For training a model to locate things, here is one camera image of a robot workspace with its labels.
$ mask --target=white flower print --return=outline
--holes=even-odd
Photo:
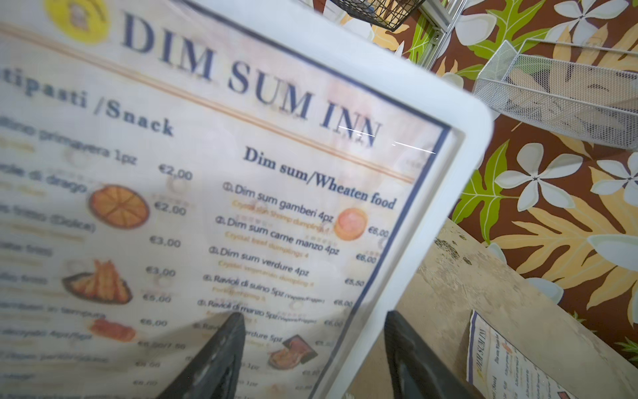
[[[519,212],[526,211],[538,202],[538,186],[540,192],[553,206],[561,208],[575,207],[574,200],[562,188],[558,188],[553,184],[544,181],[545,179],[556,179],[557,177],[565,177],[576,173],[582,165],[582,156],[574,154],[560,154],[552,162],[545,171],[539,173],[538,167],[543,159],[544,148],[540,143],[525,144],[516,156],[519,165],[528,174],[520,173],[516,170],[506,170],[498,175],[496,184],[503,188],[518,187],[523,183],[530,182],[518,200],[517,208]]]
[[[598,161],[598,166],[605,172],[620,177],[620,180],[601,180],[591,187],[591,192],[598,195],[613,194],[625,187],[624,200],[627,204],[638,206],[638,153],[633,153],[625,166],[612,160]]]
[[[505,258],[505,254],[503,253],[503,250],[501,249],[499,244],[492,242],[487,247],[487,250],[492,252],[492,254],[498,258],[498,260],[500,260],[504,264],[507,264],[507,259]]]
[[[578,2],[573,0],[554,5],[554,10],[557,13],[564,17],[575,19],[554,26],[547,32],[545,39],[558,41],[566,27],[571,31],[576,26],[573,42],[575,44],[584,44],[598,30],[597,27],[587,22],[587,18],[613,19],[620,15],[629,5],[626,0],[609,0],[590,11],[595,2],[596,0],[582,0],[582,9]]]
[[[479,3],[483,3],[485,0],[468,0],[465,3],[463,10],[475,6]],[[496,26],[496,17],[491,14],[470,14],[459,15],[454,26],[454,31],[459,41],[464,46],[471,46],[482,42],[487,39]],[[450,44],[451,34],[448,34],[445,41],[441,43],[437,50],[438,58],[445,53],[448,45]]]
[[[397,50],[394,52],[394,55],[401,58],[403,55],[403,47],[405,46],[405,40],[401,42],[401,44],[397,47]]]
[[[539,277],[529,277],[525,280],[536,287],[537,290],[545,294],[553,303],[558,305],[560,300],[563,299],[565,290],[558,284]]]

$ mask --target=blue border line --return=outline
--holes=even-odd
[[[332,353],[330,354],[330,358],[328,359],[328,363],[326,363],[326,365],[323,368],[321,374],[319,375],[319,379],[317,380],[317,382],[315,384],[315,387],[313,388],[312,392],[310,392],[310,396],[308,397],[309,399],[312,398],[315,395],[316,390],[319,387],[319,383],[323,379],[323,377],[324,377],[326,371],[328,370],[328,368],[330,368],[330,365],[332,364],[332,360],[334,360],[334,357],[335,357],[337,351],[339,350],[341,344],[343,343],[343,339],[345,338],[345,336],[346,336],[346,334],[348,332],[348,328],[350,327],[350,324],[352,323],[352,320],[355,317],[355,313],[357,313],[357,310],[359,309],[359,306],[361,305],[361,302],[363,302],[363,299],[366,296],[368,290],[370,289],[370,286],[372,286],[372,283],[375,281],[375,278],[376,278],[377,274],[379,273],[379,269],[381,269],[381,265],[383,264],[383,261],[385,260],[385,257],[388,254],[388,251],[390,250],[390,247],[392,246],[394,238],[396,237],[397,232],[401,228],[401,224],[403,224],[403,220],[405,219],[405,216],[408,214],[408,211],[410,210],[410,206],[412,205],[412,202],[414,201],[414,197],[416,197],[417,192],[419,192],[420,187],[423,184],[423,181],[425,180],[425,178],[427,176],[427,173],[429,172],[430,168],[432,167],[432,164],[434,163],[434,159],[436,158],[436,154],[438,154],[438,152],[440,151],[441,147],[443,146],[443,143],[445,142],[445,139],[447,138],[447,135],[448,135],[449,131],[450,131],[449,127],[448,128],[444,128],[443,131],[441,132],[441,135],[439,136],[439,139],[436,141],[436,145],[433,148],[434,154],[430,155],[430,157],[427,159],[426,164],[423,166],[423,169],[421,170],[421,174],[419,175],[419,178],[415,182],[414,187],[412,189],[412,192],[410,192],[410,196],[408,197],[408,200],[406,201],[405,206],[401,210],[401,214],[399,215],[399,218],[397,219],[397,222],[394,225],[394,228],[392,229],[392,234],[388,238],[388,242],[385,245],[385,248],[383,249],[383,253],[381,254],[381,257],[379,258],[379,263],[376,264],[375,270],[370,275],[370,278],[369,278],[366,286],[363,288],[363,291],[361,292],[361,295],[359,296],[357,302],[352,307],[352,312],[350,312],[350,315],[348,316],[348,320],[346,320],[346,324],[345,324],[345,326],[344,326],[344,328],[343,328],[343,330],[341,332],[341,335],[339,336],[339,339],[337,340],[337,342],[334,345],[334,349],[332,350]]]
[[[469,383],[473,384],[474,383],[474,375],[473,375],[473,371],[474,371],[474,360],[472,360],[472,342],[474,342],[474,332],[477,329],[477,325],[476,325],[476,321],[477,321],[477,316],[479,316],[479,313],[476,310],[472,310],[472,312],[474,313],[472,315],[472,319],[470,321],[470,355],[468,356],[468,374],[470,376],[469,379]]]
[[[205,15],[206,17],[210,17],[213,18],[215,20],[217,20],[218,22],[221,22],[223,24],[226,24],[244,34],[246,34],[247,36],[250,36],[258,41],[261,41],[263,43],[266,43],[286,54],[289,54],[293,57],[299,58],[302,61],[305,61],[313,66],[315,66],[316,68],[323,70],[325,72],[328,72],[329,74],[333,75],[333,76],[337,76],[345,81],[347,81],[348,83],[352,84],[353,86],[357,86],[369,93],[374,94],[375,96],[381,98],[382,100],[389,102],[391,104],[393,104],[394,106],[403,109],[413,115],[418,116],[421,119],[425,119],[426,121],[433,123],[435,125],[438,125],[442,128],[441,134],[438,138],[438,140],[436,141],[436,144],[434,145],[433,148],[433,152],[434,154],[431,154],[430,157],[427,159],[426,164],[423,166],[423,169],[421,170],[421,173],[419,174],[419,178],[416,180],[412,191],[410,192],[410,196],[408,197],[408,200],[406,201],[405,206],[403,207],[403,209],[401,210],[401,214],[399,215],[399,218],[397,219],[397,222],[394,226],[394,228],[392,229],[392,234],[390,235],[390,237],[388,238],[388,242],[385,245],[385,248],[383,249],[383,253],[381,254],[381,257],[379,258],[379,262],[377,263],[375,270],[372,272],[372,274],[370,275],[370,278],[368,279],[366,286],[364,287],[363,291],[361,292],[361,295],[359,296],[357,302],[354,304],[354,306],[352,307],[352,311],[350,312],[350,315],[348,316],[348,319],[345,322],[344,328],[339,336],[339,338],[337,339],[337,342],[335,343],[335,346],[330,354],[330,358],[328,359],[328,362],[326,363],[326,365],[324,366],[321,374],[319,375],[319,378],[317,379],[317,382],[315,383],[315,386],[313,387],[313,390],[310,392],[310,395],[308,396],[309,399],[312,399],[312,397],[314,397],[317,388],[319,387],[319,384],[321,383],[322,379],[325,377],[326,371],[330,368],[332,361],[334,360],[334,357],[336,355],[336,353],[338,352],[339,348],[341,347],[341,344],[343,343],[343,340],[348,332],[348,328],[350,327],[350,324],[352,323],[352,320],[355,317],[355,314],[357,313],[357,310],[359,309],[359,307],[361,306],[361,303],[363,302],[364,297],[366,296],[368,290],[370,289],[370,286],[372,286],[372,283],[374,282],[377,274],[379,273],[379,270],[381,268],[381,265],[383,264],[383,261],[385,260],[385,257],[388,253],[388,251],[390,250],[390,247],[392,246],[392,243],[394,242],[394,238],[396,237],[396,234],[398,232],[398,230],[401,228],[401,225],[403,224],[403,221],[406,217],[406,215],[408,214],[408,211],[410,210],[410,207],[412,206],[412,202],[414,201],[414,198],[417,195],[417,192],[419,192],[420,187],[422,186],[427,173],[429,172],[430,168],[432,167],[432,164],[434,163],[434,160],[436,158],[436,154],[439,153],[439,151],[441,150],[441,148],[443,147],[443,143],[445,142],[445,139],[447,138],[449,132],[450,132],[450,126],[427,115],[424,114],[421,111],[415,110],[411,107],[408,107],[407,105],[398,102],[397,100],[387,96],[386,94],[383,94],[377,90],[374,90],[371,87],[366,86],[365,84],[358,82],[354,79],[352,79],[351,77],[348,77],[346,75],[343,75],[342,73],[337,72],[336,70],[333,70],[332,68],[329,68],[328,66],[325,66],[323,64],[320,64],[318,62],[316,62],[313,59],[310,59],[292,49],[289,49],[287,47],[284,47],[282,45],[280,45],[279,43],[276,43],[275,41],[272,41],[268,38],[265,38],[261,35],[259,35],[258,33],[255,33],[249,29],[246,29],[245,27],[236,24],[235,22],[232,22],[231,20],[228,20],[224,17],[222,17],[221,15],[215,14],[212,11],[208,10],[207,8],[204,8],[202,6],[200,6],[199,4],[193,3],[190,0],[178,0],[181,3],[186,4],[187,6],[189,6],[190,8],[192,8],[193,10],[197,11],[198,13]]]

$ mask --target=wire mesh basket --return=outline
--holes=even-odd
[[[590,63],[600,51],[638,56],[602,47],[534,41],[581,47],[579,60]],[[473,92],[492,109],[541,129],[638,150],[638,73],[521,54],[505,41],[479,73]]]
[[[331,0],[351,17],[394,32],[425,0]]]

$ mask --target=green leaf print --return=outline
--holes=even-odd
[[[480,172],[478,170],[474,171],[470,182],[461,193],[461,200],[456,204],[452,213],[452,221],[459,223],[470,216],[481,202],[484,202],[483,209],[479,214],[479,222],[481,236],[488,244],[490,243],[489,231],[498,221],[501,199],[515,198],[501,195],[503,189],[495,182],[496,176],[507,170],[505,151],[509,142],[509,140],[504,142],[487,160],[485,185]]]
[[[467,68],[463,68],[462,70],[458,71],[456,74],[462,77],[466,77],[468,79],[476,80],[477,76],[479,75],[479,72],[483,69],[484,66],[485,65],[483,64],[472,65]]]
[[[552,60],[551,58],[543,56],[525,57],[519,58],[516,61],[516,65],[514,66],[522,71],[525,71],[525,73],[532,75],[542,70],[550,70],[553,65],[553,61],[554,60]]]
[[[434,29],[432,25],[427,21],[426,16],[421,14],[419,21],[417,21],[417,28],[414,30],[412,47],[408,50],[410,52],[410,61],[415,64],[418,63],[421,56],[426,52],[433,36]]]
[[[616,345],[620,345],[623,347],[623,352],[629,352],[631,354],[635,354],[636,356],[629,359],[629,361],[633,361],[634,363],[638,363],[638,343],[631,341],[629,338],[625,337],[625,341],[627,342],[616,342]]]
[[[487,10],[488,13],[496,17],[496,26],[498,26],[496,41],[484,40],[478,44],[468,46],[470,50],[474,51],[474,54],[481,58],[490,59],[496,52],[496,49],[498,49],[505,40],[511,41],[512,44],[518,48],[527,38],[544,38],[549,28],[529,32],[514,39],[516,32],[530,23],[531,19],[545,3],[545,0],[541,0],[533,6],[519,12],[519,7],[522,2],[523,0],[505,0],[506,5],[503,11]],[[536,44],[537,43],[528,43],[524,50],[529,50]]]
[[[576,321],[577,321],[577,322],[579,322],[579,323],[581,323],[581,324],[582,324],[582,322],[587,321],[587,319],[580,319],[580,318],[578,317],[578,313],[576,313],[575,311],[574,311],[574,314],[572,315],[572,317],[573,317],[573,318],[575,318],[575,319],[576,319]]]

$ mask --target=black wire basket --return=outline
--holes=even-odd
[[[351,17],[394,32],[425,0],[331,0]]]

